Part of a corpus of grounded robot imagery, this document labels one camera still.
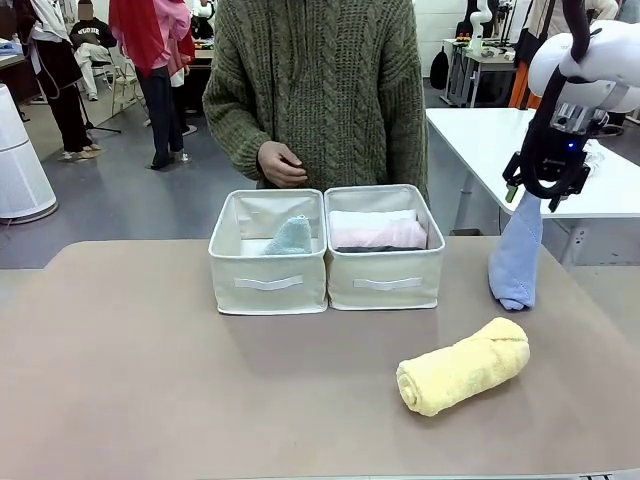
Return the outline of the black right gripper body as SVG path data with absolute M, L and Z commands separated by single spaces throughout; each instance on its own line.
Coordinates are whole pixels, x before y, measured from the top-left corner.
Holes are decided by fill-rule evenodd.
M 590 167 L 587 142 L 607 117 L 604 110 L 570 103 L 559 103 L 549 112 L 538 109 L 519 151 L 526 190 L 535 196 L 555 196 L 566 173 Z

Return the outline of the person's right hand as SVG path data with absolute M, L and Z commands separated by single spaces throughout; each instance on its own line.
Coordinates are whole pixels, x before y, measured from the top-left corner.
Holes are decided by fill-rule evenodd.
M 285 144 L 264 142 L 257 161 L 266 179 L 278 188 L 297 188 L 308 180 L 302 162 Z

